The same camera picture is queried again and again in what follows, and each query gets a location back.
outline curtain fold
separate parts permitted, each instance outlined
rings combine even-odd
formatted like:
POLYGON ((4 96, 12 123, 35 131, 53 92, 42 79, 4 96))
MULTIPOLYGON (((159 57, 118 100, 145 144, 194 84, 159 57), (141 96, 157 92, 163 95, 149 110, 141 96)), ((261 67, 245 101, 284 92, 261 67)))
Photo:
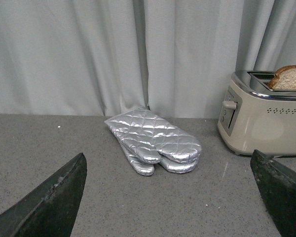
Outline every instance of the curtain fold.
POLYGON ((0 1, 0 113, 218 118, 235 70, 296 64, 296 0, 0 1))

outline toast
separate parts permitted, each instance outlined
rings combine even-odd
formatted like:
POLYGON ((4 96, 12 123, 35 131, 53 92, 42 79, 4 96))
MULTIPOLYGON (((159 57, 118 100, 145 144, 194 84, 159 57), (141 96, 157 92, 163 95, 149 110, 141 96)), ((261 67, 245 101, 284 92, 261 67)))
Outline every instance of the toast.
POLYGON ((296 91, 296 65, 285 66, 277 70, 267 86, 274 90, 296 91))

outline oven mitt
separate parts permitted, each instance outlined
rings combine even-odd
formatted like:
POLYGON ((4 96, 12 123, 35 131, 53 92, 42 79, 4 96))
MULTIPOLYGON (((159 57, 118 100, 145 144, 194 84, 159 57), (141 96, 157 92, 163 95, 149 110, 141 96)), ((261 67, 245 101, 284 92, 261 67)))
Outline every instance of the oven mitt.
POLYGON ((189 164, 201 153, 197 138, 146 108, 116 115, 105 124, 131 154, 145 163, 159 163, 164 155, 171 161, 189 164))
MULTIPOLYGON (((148 164, 140 159, 138 159, 134 154, 131 154, 123 144, 119 143, 120 146, 122 147, 126 158, 128 162, 131 164, 131 166, 134 168, 134 170, 139 173, 140 175, 144 176, 151 176, 153 175, 154 172, 154 166, 153 164, 148 164)), ((180 164, 176 163, 174 161, 169 160, 168 158, 162 156, 161 162, 159 163, 164 169, 171 173, 176 173, 176 174, 184 174, 191 172, 194 170, 198 163, 198 159, 196 161, 190 163, 190 164, 180 164)))

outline toaster knob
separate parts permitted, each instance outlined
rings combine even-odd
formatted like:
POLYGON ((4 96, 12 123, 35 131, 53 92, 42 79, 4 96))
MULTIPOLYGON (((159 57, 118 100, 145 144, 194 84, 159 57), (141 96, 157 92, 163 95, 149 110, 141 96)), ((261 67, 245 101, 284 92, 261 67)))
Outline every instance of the toaster knob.
POLYGON ((226 109, 235 110, 237 108, 237 103, 234 101, 223 101, 222 106, 226 109))

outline cream toaster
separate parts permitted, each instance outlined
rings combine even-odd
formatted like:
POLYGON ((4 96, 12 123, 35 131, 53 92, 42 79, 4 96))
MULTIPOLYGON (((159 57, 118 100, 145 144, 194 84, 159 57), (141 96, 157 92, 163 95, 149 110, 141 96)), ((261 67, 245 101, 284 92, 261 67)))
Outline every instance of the cream toaster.
POLYGON ((296 91, 272 90, 273 72, 236 71, 222 103, 219 132, 237 155, 255 149, 296 155, 296 91))

